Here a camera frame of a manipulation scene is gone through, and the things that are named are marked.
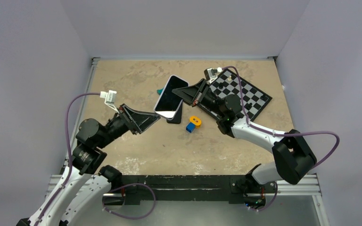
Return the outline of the black phone case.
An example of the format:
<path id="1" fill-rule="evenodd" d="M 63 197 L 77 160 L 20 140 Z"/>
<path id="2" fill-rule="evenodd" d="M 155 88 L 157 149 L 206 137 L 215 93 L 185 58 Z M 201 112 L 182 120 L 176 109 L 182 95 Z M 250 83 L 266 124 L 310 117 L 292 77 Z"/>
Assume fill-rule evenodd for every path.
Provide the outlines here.
<path id="1" fill-rule="evenodd" d="M 169 124 L 180 124 L 182 121 L 182 110 L 183 110 L 183 104 L 180 104 L 180 107 L 177 110 L 175 116 L 171 120 L 166 120 L 166 122 Z"/>

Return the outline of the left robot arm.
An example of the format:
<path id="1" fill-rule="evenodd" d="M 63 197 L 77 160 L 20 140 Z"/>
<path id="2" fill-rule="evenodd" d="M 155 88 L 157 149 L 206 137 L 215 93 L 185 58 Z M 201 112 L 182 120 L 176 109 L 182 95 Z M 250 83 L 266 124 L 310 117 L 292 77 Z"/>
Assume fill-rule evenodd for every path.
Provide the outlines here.
<path id="1" fill-rule="evenodd" d="M 143 133 L 159 119 L 156 113 L 135 111 L 122 104 L 106 125 L 93 118 L 84 120 L 61 179 L 41 207 L 17 225 L 74 225 L 95 199 L 108 191 L 122 190 L 121 172 L 109 165 L 101 167 L 107 156 L 102 149 L 128 131 L 135 135 Z"/>

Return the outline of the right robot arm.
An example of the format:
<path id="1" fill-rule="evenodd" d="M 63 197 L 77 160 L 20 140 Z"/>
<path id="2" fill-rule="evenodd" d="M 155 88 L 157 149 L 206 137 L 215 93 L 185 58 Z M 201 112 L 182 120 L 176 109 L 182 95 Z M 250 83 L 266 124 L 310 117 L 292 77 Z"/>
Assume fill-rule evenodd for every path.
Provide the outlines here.
<path id="1" fill-rule="evenodd" d="M 242 113 L 242 99 L 236 94 L 218 97 L 205 79 L 172 92 L 190 106 L 203 106 L 216 113 L 221 133 L 249 141 L 273 155 L 273 162 L 258 164 L 247 173 L 246 186 L 250 191 L 256 192 L 264 184 L 278 180 L 296 185 L 317 163 L 311 148 L 297 130 L 270 130 L 249 122 Z"/>

